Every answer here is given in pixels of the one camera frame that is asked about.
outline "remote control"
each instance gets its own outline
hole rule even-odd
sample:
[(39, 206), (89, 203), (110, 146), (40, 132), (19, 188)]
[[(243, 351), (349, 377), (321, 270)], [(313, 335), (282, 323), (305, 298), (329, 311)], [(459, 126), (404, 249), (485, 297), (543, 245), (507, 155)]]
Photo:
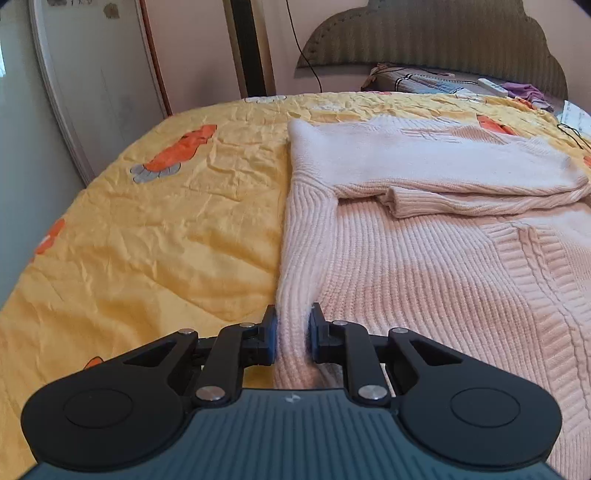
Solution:
[(488, 79), (478, 79), (478, 85), (493, 93), (497, 97), (505, 98), (509, 96), (509, 92), (507, 90), (505, 90), (502, 86), (497, 85), (495, 82), (491, 82)]

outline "bed sheet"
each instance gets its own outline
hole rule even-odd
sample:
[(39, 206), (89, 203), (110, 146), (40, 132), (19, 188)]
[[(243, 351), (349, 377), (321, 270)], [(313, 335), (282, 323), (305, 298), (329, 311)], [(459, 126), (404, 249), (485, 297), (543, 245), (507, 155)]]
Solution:
[[(274, 302), (289, 190), (287, 123), (486, 115), (589, 171), (549, 113), (509, 99), (325, 93), (251, 98), (166, 119), (57, 219), (0, 312), (0, 479), (33, 463), (20, 412), (42, 385), (182, 327), (216, 335)], [(270, 387), (270, 368), (246, 385)]]

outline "orange carrot print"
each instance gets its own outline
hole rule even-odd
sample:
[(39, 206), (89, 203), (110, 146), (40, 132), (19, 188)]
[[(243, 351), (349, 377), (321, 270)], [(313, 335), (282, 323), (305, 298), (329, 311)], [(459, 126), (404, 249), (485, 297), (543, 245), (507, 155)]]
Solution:
[(101, 357), (96, 356), (96, 357), (89, 360), (89, 362), (85, 365), (83, 370), (88, 370), (89, 368), (96, 367), (97, 365), (100, 365), (101, 363), (104, 363), (104, 360)]
[(61, 229), (64, 228), (65, 224), (66, 222), (64, 221), (64, 219), (60, 218), (51, 226), (51, 228), (47, 232), (47, 235), (43, 237), (41, 243), (37, 245), (37, 248), (35, 249), (35, 255), (41, 255), (45, 253), (48, 248), (51, 248), (53, 242), (56, 241), (57, 234), (60, 233)]
[(145, 183), (159, 177), (173, 175), (181, 163), (191, 160), (197, 149), (205, 145), (217, 130), (217, 125), (203, 125), (199, 130), (184, 134), (174, 145), (165, 148), (147, 163), (132, 167), (134, 182)]
[(515, 130), (513, 130), (509, 125), (501, 125), (486, 115), (477, 115), (476, 118), (478, 119), (478, 123), (482, 128), (490, 130), (491, 132), (498, 134), (517, 135)]

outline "black cable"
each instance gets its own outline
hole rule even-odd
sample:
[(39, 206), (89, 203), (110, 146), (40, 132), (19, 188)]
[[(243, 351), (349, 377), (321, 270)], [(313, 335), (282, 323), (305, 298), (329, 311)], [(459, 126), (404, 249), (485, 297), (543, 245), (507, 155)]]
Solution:
[(581, 148), (582, 150), (585, 150), (583, 147), (581, 147), (581, 144), (577, 141), (577, 139), (575, 137), (573, 137), (568, 132), (565, 132), (564, 130), (562, 130), (561, 127), (568, 128), (568, 129), (572, 130), (574, 133), (576, 133), (577, 134), (577, 137), (579, 137), (581, 139), (581, 142), (583, 142), (585, 145), (587, 145), (587, 147), (589, 148), (589, 150), (591, 150), (591, 145), (589, 145), (587, 143), (587, 141), (581, 136), (580, 132), (576, 128), (573, 128), (570, 125), (564, 124), (562, 122), (560, 122), (558, 124), (558, 130), (560, 130), (562, 133), (564, 133), (564, 134), (568, 135), (570, 138), (572, 138), (576, 142), (576, 144), (579, 146), (579, 148)]
[(287, 13), (290, 16), (291, 31), (294, 33), (294, 39), (295, 39), (295, 44), (297, 45), (297, 49), (300, 51), (300, 55), (306, 61), (306, 63), (308, 64), (308, 67), (310, 67), (310, 70), (312, 71), (312, 73), (316, 77), (316, 80), (318, 81), (318, 87), (320, 88), (320, 93), (322, 93), (322, 84), (320, 83), (320, 79), (318, 78), (318, 75), (316, 75), (316, 72), (314, 71), (314, 67), (312, 66), (312, 64), (310, 63), (310, 61), (306, 58), (306, 56), (304, 55), (304, 52), (301, 50), (300, 42), (297, 41), (296, 28), (294, 27), (294, 20), (291, 17), (291, 10), (290, 10), (290, 2), (289, 2), (289, 0), (285, 0), (285, 4), (287, 5)]

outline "knit sweater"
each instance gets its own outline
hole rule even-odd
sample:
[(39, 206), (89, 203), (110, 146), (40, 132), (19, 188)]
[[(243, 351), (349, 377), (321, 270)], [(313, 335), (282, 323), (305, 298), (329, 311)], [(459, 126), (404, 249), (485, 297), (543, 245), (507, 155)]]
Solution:
[(392, 117), (289, 127), (293, 176), (277, 291), (275, 382), (336, 386), (307, 321), (405, 326), (551, 392), (550, 464), (591, 477), (591, 208), (543, 140)]

